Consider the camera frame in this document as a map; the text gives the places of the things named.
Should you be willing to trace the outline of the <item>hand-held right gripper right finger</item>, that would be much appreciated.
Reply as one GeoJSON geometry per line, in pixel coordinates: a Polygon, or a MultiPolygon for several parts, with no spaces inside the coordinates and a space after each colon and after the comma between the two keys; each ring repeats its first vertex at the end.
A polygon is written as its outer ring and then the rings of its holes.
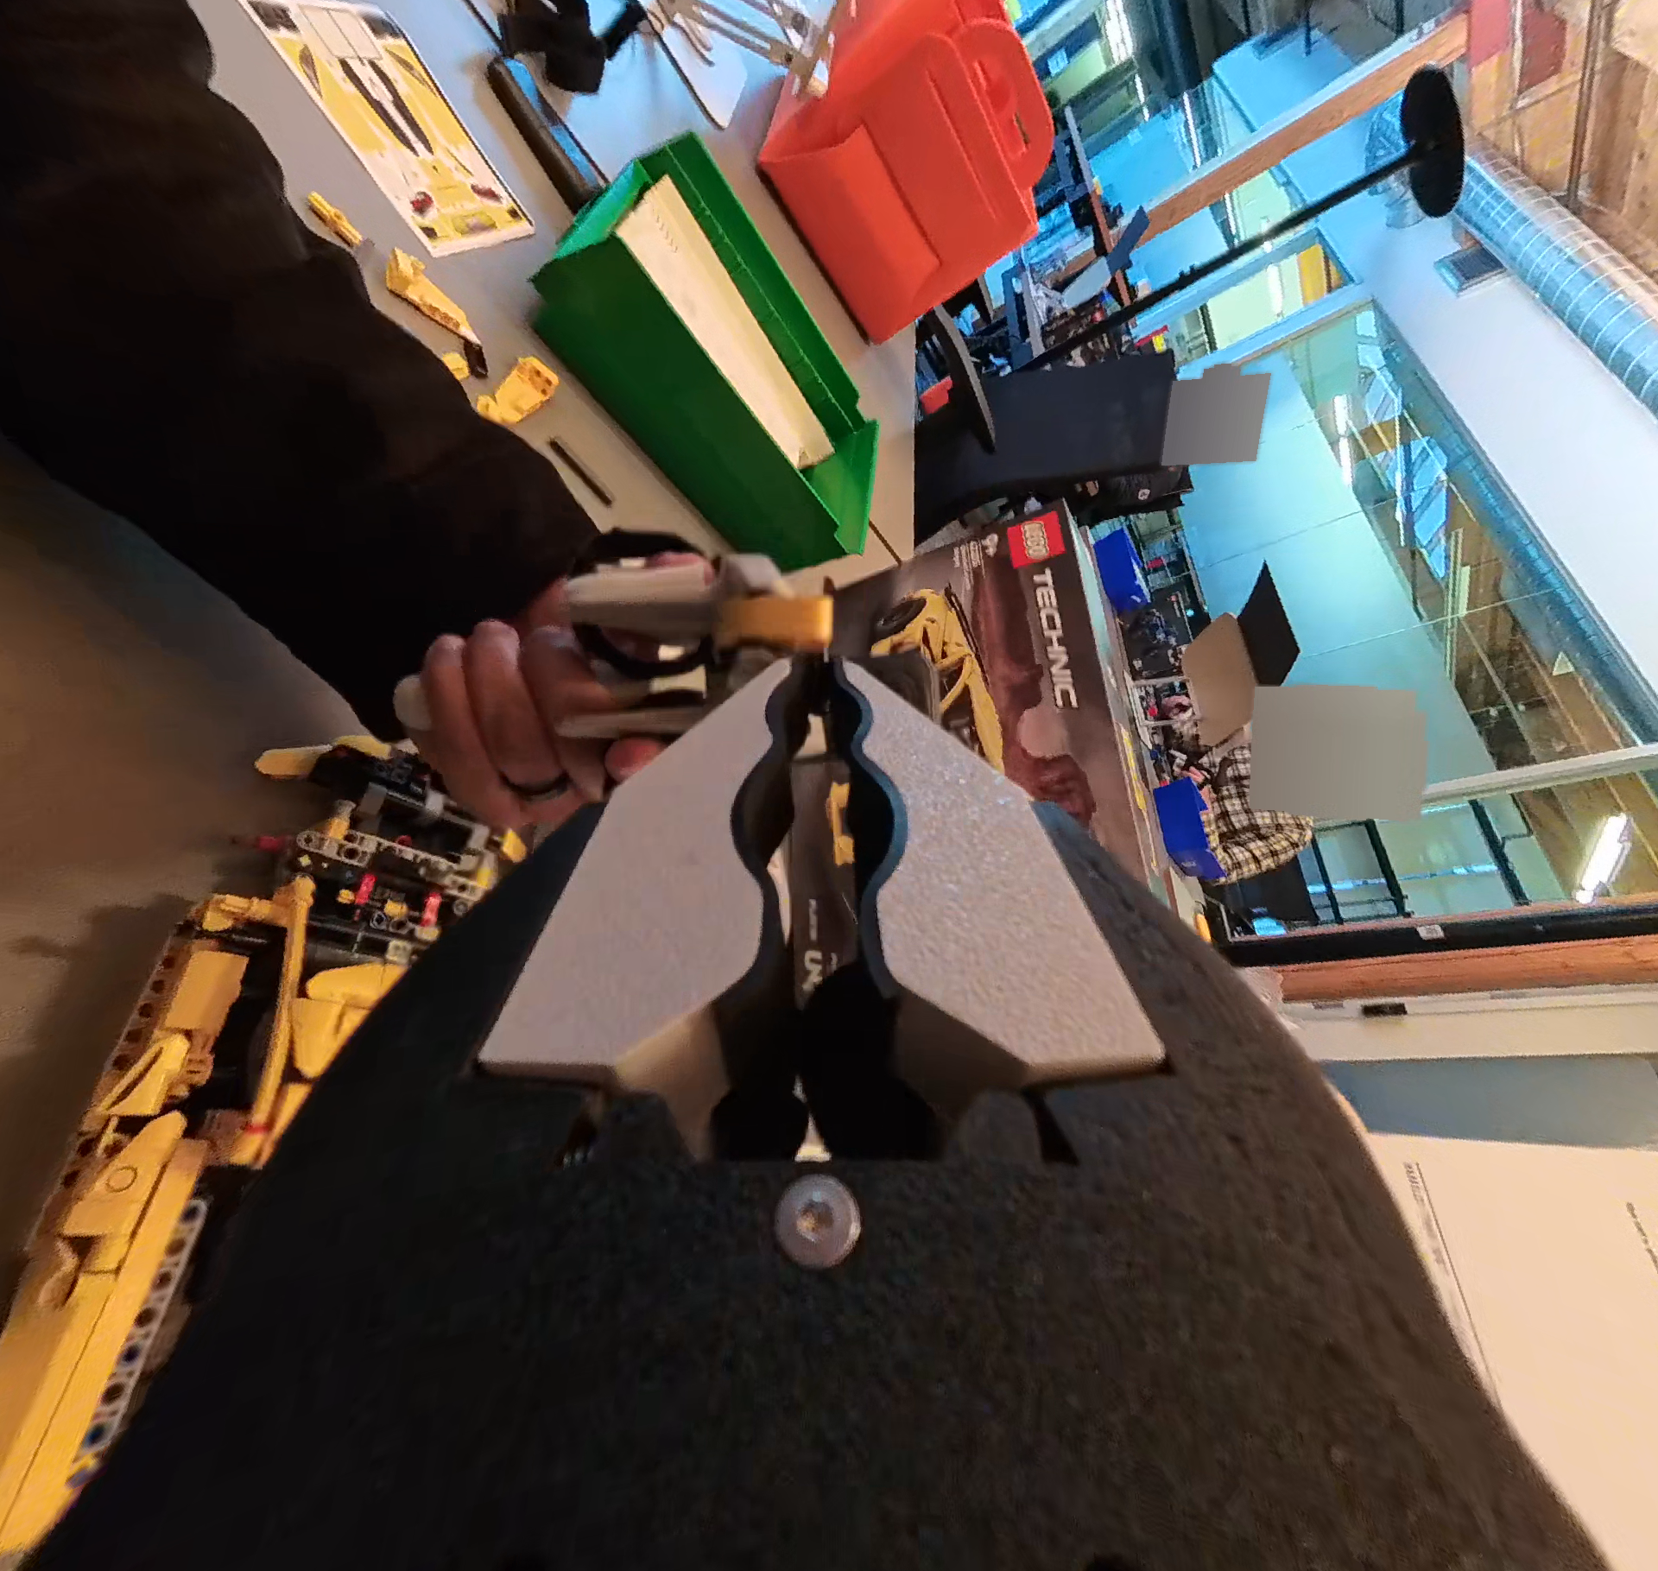
{"type": "Polygon", "coordinates": [[[803,1098],[831,1159],[937,1159],[978,1098],[1167,1073],[1072,816],[953,745],[872,664],[825,673],[856,850],[856,958],[803,998],[803,1098]]]}

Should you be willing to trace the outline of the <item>yellow panel with red pins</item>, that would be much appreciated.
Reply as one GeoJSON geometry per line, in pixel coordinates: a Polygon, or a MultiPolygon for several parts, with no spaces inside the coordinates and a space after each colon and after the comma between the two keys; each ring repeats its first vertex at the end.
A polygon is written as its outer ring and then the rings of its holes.
{"type": "Polygon", "coordinates": [[[713,655],[831,655],[835,645],[835,596],[736,596],[719,603],[713,655]]]}

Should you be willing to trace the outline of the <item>grey desk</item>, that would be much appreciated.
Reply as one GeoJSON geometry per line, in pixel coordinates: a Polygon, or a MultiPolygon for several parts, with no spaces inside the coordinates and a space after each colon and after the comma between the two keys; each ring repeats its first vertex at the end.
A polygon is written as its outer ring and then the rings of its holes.
{"type": "Polygon", "coordinates": [[[166,914],[231,873],[208,843],[265,804],[242,764],[287,728],[277,709],[327,717],[333,697],[353,709],[9,442],[9,1289],[166,914]]]}

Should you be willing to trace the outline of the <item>person's left hand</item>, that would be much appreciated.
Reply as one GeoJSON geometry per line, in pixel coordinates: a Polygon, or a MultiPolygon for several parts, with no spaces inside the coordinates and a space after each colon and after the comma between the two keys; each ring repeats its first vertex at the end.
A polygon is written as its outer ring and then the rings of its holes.
{"type": "Polygon", "coordinates": [[[564,829],[669,750],[662,739],[564,739],[569,717],[604,709],[617,692],[583,656],[564,589],[521,623],[442,631],[395,682],[395,726],[446,795],[514,834],[564,829]]]}

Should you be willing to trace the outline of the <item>black toy set box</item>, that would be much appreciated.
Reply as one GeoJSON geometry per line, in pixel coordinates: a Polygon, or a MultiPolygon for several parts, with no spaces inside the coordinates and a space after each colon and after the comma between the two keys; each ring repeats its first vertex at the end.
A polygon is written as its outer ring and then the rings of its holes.
{"type": "MultiPolygon", "coordinates": [[[[1167,914],[1170,857],[1133,728],[1125,645],[1073,511],[1044,501],[956,528],[899,571],[852,581],[835,596],[835,656],[890,673],[953,745],[1073,822],[1064,850],[1079,857],[1079,893],[1138,998],[1133,931],[1145,920],[1124,904],[1124,884],[1167,914]]],[[[844,764],[794,771],[794,976],[831,976],[856,958],[844,804],[844,764]]]]}

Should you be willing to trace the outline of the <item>black office chair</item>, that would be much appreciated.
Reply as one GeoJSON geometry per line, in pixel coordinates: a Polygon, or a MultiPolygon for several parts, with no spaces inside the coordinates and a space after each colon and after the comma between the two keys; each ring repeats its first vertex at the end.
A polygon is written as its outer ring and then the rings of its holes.
{"type": "Polygon", "coordinates": [[[912,544],[982,501],[1073,482],[1111,482],[1125,511],[1193,482],[1183,465],[1167,465],[1170,353],[978,376],[947,309],[920,319],[920,353],[935,353],[937,380],[912,426],[912,544]]]}

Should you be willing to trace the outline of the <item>orange plastic bag holder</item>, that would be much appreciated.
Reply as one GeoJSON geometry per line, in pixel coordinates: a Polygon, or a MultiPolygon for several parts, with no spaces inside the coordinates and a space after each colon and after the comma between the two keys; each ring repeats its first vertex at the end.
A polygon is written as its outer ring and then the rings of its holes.
{"type": "Polygon", "coordinates": [[[831,86],[783,92],[757,171],[866,339],[1039,231],[1058,147],[1005,0],[852,0],[831,86]]]}

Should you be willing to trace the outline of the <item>black slim device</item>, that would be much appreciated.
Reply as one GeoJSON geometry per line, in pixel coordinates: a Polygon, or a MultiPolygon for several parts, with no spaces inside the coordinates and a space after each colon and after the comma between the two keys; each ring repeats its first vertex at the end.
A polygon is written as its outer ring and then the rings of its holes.
{"type": "Polygon", "coordinates": [[[556,185],[556,201],[569,214],[583,214],[610,171],[597,167],[597,152],[580,141],[580,128],[552,107],[552,95],[536,92],[527,59],[495,59],[486,65],[486,92],[502,95],[502,107],[514,114],[521,141],[531,147],[531,158],[542,167],[542,181],[556,185]]]}

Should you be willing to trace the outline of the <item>printed sticker sheet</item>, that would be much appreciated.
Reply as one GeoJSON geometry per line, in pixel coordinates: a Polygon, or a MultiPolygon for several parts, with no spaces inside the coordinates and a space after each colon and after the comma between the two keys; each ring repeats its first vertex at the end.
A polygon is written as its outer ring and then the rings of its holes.
{"type": "Polygon", "coordinates": [[[359,0],[242,0],[287,69],[314,92],[419,251],[495,251],[531,238],[413,40],[359,0]]]}

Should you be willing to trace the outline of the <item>yellow brick car model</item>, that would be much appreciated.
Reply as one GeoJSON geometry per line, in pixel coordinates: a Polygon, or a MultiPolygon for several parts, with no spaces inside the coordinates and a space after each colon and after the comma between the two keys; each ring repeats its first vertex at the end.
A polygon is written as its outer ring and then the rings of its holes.
{"type": "Polygon", "coordinates": [[[166,1362],[211,1234],[367,1009],[521,857],[413,745],[265,750],[315,786],[253,834],[259,893],[194,898],[156,948],[27,1243],[0,1340],[0,1553],[27,1567],[166,1362]]]}

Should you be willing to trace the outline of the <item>white paper sheet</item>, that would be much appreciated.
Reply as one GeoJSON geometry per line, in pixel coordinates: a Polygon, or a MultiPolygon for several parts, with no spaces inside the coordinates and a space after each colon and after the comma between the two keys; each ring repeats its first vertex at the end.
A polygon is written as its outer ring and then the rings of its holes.
{"type": "Polygon", "coordinates": [[[1658,1148],[1369,1140],[1496,1409],[1617,1571],[1658,1567],[1658,1148]]]}

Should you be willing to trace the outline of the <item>black pole stand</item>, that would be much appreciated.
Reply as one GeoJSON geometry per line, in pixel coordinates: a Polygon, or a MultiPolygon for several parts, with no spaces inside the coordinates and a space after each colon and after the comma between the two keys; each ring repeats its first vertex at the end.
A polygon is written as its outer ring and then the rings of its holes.
{"type": "Polygon", "coordinates": [[[1404,74],[1404,95],[1397,95],[1397,141],[1404,141],[1404,147],[1397,147],[1391,158],[1357,171],[1348,185],[1333,185],[1333,192],[1293,208],[1288,220],[1262,226],[1256,238],[1247,238],[1247,244],[1233,244],[1233,251],[1215,251],[1215,258],[1179,272],[1170,286],[1157,286],[1157,288],[1145,288],[1145,296],[1111,309],[1101,324],[1064,333],[1058,347],[1031,353],[1024,376],[1039,376],[1039,366],[1052,366],[1052,361],[1072,361],[1073,347],[1086,347],[1086,339],[1101,339],[1101,333],[1138,324],[1145,309],[1167,309],[1170,296],[1183,296],[1183,288],[1227,280],[1233,266],[1247,266],[1247,258],[1256,258],[1256,251],[1262,251],[1262,258],[1288,251],[1288,238],[1293,238],[1303,226],[1318,226],[1321,214],[1348,208],[1357,192],[1372,192],[1378,181],[1404,181],[1415,208],[1417,208],[1427,220],[1443,220],[1443,214],[1457,208],[1457,192],[1461,192],[1461,107],[1457,107],[1457,92],[1450,92],[1450,74],[1443,74],[1438,65],[1427,65],[1427,69],[1404,74]]]}

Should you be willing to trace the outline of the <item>wooden rail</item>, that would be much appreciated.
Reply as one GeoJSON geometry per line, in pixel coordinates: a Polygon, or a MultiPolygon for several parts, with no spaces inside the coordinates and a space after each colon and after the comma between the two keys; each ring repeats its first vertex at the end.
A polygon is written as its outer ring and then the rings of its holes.
{"type": "Polygon", "coordinates": [[[1658,898],[1309,921],[1215,948],[1237,971],[1271,971],[1282,1001],[1632,986],[1658,985],[1658,898]]]}

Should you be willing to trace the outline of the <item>wooden post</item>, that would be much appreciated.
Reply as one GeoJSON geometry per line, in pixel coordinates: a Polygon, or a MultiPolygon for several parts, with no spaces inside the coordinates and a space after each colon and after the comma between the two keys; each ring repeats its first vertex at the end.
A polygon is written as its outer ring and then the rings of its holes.
{"type": "Polygon", "coordinates": [[[1369,65],[1338,69],[1329,92],[1309,106],[1282,107],[1271,128],[1250,128],[1237,147],[1215,158],[1193,167],[1145,208],[1145,238],[1183,226],[1193,214],[1215,208],[1247,181],[1282,167],[1293,147],[1333,138],[1338,122],[1378,107],[1388,95],[1404,92],[1415,69],[1427,65],[1457,65],[1471,42],[1471,3],[1438,12],[1434,27],[1415,27],[1397,42],[1372,52],[1369,65]]]}

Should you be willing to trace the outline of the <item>silver ventilation duct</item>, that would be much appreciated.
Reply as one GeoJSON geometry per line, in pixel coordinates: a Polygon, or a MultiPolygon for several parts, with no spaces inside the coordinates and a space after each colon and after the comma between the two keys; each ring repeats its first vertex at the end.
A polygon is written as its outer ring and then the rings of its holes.
{"type": "Polygon", "coordinates": [[[1658,286],[1617,244],[1492,141],[1461,152],[1457,220],[1648,413],[1658,413],[1658,286]]]}

